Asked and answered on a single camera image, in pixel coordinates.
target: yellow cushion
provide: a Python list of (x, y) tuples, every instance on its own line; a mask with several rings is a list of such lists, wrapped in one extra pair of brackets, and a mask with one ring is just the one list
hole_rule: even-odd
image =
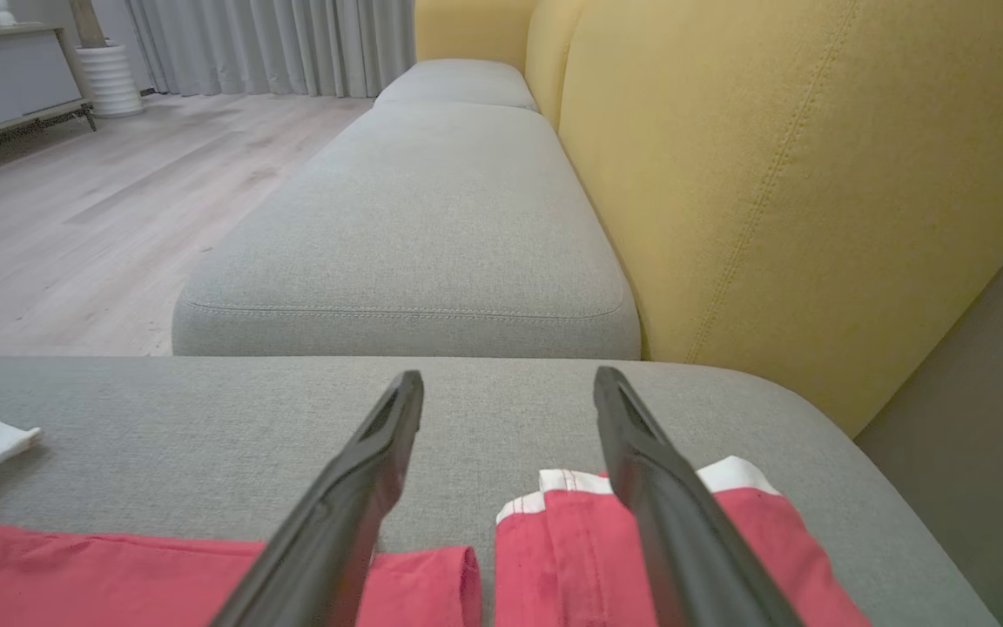
[(854, 435), (1003, 263), (1003, 3), (592, 0), (560, 137), (646, 353)]
[(575, 24), (588, 0), (541, 0), (529, 24), (525, 82), (554, 128), (560, 126), (560, 100)]
[(417, 60), (486, 59), (525, 68), (537, 0), (415, 0)]

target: red garment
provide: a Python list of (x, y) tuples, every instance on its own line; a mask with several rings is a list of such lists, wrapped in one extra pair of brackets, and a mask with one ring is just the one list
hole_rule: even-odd
[[(0, 527), (0, 627), (202, 626), (263, 544)], [(481, 624), (473, 549), (378, 555), (359, 627)]]
[[(868, 627), (799, 512), (755, 466), (729, 457), (699, 474), (807, 627)], [(541, 472), (541, 488), (498, 515), (497, 627), (656, 627), (637, 523), (609, 480)]]

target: wooden floor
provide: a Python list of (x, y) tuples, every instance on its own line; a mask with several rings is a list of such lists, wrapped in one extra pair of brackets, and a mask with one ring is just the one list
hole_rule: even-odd
[(151, 95), (0, 141), (0, 354), (168, 354), (190, 271), (370, 100)]

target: gray wall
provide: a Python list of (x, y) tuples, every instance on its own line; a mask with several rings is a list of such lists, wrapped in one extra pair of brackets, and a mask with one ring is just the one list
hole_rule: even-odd
[[(130, 70), (134, 72), (134, 83), (138, 89), (152, 87), (149, 71), (146, 69), (146, 61), (144, 61), (141, 47), (138, 46), (138, 41), (134, 36), (134, 23), (130, 20), (130, 13), (127, 11), (124, 0), (91, 1), (95, 6), (95, 15), (99, 16), (99, 25), (102, 27), (103, 35), (106, 35), (114, 43), (122, 43), (126, 46), (126, 53), (130, 59)], [(10, 10), (20, 23), (36, 21), (36, 23), (62, 25), (72, 43), (79, 44), (76, 23), (72, 20), (72, 11), (68, 6), (68, 0), (12, 0)]]
[(1003, 618), (1003, 269), (857, 443)]

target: gray curtain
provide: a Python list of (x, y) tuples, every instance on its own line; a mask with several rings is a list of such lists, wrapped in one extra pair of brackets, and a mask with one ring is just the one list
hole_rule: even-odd
[(414, 63), (413, 0), (127, 0), (162, 94), (377, 95)]

